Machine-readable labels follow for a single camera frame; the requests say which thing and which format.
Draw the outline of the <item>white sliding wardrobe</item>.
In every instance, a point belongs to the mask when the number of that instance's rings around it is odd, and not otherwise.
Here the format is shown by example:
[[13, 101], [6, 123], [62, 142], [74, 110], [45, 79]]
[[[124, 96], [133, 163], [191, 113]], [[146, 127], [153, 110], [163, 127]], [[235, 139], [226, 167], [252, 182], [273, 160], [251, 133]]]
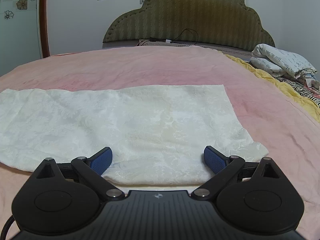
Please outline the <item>white sliding wardrobe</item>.
[[1, 0], [1, 76], [42, 58], [38, 0]]

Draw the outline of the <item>olive upholstered headboard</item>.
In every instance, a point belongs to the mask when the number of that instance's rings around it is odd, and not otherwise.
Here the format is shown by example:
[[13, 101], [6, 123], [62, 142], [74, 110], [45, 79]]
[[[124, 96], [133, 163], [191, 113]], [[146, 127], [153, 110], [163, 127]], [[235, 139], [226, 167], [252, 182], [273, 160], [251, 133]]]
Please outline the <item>olive upholstered headboard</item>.
[[245, 0], [145, 0], [142, 7], [120, 15], [103, 42], [158, 40], [189, 41], [253, 50], [274, 46], [257, 12]]

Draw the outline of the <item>white cream pants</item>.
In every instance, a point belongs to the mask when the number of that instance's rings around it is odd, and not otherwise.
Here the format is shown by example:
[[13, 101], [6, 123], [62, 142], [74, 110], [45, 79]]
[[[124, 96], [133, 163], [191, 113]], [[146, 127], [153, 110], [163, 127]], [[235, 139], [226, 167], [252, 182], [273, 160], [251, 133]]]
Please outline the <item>white cream pants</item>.
[[212, 176], [206, 146], [247, 161], [268, 154], [222, 85], [1, 92], [1, 162], [22, 171], [46, 157], [64, 163], [109, 147], [104, 177], [117, 185], [199, 185]]

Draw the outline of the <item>white printed folded quilt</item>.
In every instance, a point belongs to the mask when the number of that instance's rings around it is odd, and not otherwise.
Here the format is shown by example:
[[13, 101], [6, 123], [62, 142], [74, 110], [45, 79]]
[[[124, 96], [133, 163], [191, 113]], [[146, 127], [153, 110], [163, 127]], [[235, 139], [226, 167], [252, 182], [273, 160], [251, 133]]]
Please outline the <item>white printed folded quilt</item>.
[[250, 63], [273, 77], [290, 76], [293, 79], [316, 80], [316, 68], [303, 56], [272, 47], [258, 44], [252, 51]]

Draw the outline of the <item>yellow blanket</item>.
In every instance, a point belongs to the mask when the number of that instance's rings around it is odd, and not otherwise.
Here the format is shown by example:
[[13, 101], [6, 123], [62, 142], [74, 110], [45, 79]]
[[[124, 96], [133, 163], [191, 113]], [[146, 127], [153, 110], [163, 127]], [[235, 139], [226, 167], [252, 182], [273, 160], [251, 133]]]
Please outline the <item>yellow blanket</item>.
[[318, 123], [320, 123], [319, 118], [319, 107], [313, 102], [310, 98], [305, 96], [301, 96], [297, 91], [294, 90], [288, 83], [280, 82], [270, 74], [261, 69], [256, 69], [251, 66], [249, 63], [244, 60], [234, 57], [232, 55], [225, 54], [224, 55], [230, 60], [236, 62], [237, 64], [244, 67], [246, 70], [250, 71], [257, 78], [268, 81], [275, 85], [285, 96], [292, 99], [294, 102], [298, 103], [307, 113], [312, 116]]

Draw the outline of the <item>pink bed sheet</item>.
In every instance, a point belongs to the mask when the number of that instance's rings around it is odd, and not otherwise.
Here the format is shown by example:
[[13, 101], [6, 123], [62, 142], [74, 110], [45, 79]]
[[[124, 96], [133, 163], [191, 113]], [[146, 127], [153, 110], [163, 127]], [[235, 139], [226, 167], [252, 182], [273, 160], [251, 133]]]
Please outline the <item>pink bed sheet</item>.
[[224, 85], [236, 116], [302, 196], [298, 232], [319, 239], [319, 123], [272, 83], [201, 47], [128, 47], [60, 54], [16, 67], [1, 90]]

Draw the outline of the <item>black and white striped cloth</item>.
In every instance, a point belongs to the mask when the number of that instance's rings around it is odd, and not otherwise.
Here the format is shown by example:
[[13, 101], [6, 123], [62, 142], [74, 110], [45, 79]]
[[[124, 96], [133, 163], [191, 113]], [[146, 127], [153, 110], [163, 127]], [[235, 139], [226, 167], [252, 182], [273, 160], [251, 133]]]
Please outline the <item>black and white striped cloth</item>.
[[297, 81], [292, 81], [283, 77], [276, 77], [280, 82], [285, 82], [289, 84], [299, 95], [309, 98], [312, 100], [318, 107], [320, 107], [320, 96], [319, 90], [313, 87], [309, 88], [306, 85], [303, 85]]

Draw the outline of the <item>brown wooden door frame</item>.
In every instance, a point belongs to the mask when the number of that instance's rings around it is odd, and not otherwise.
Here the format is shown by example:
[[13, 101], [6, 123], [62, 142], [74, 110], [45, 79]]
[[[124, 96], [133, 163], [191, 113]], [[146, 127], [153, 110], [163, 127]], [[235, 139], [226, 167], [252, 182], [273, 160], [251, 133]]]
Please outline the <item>brown wooden door frame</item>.
[[39, 0], [39, 37], [42, 57], [50, 56], [49, 42], [48, 42], [48, 26], [47, 26], [47, 0]]

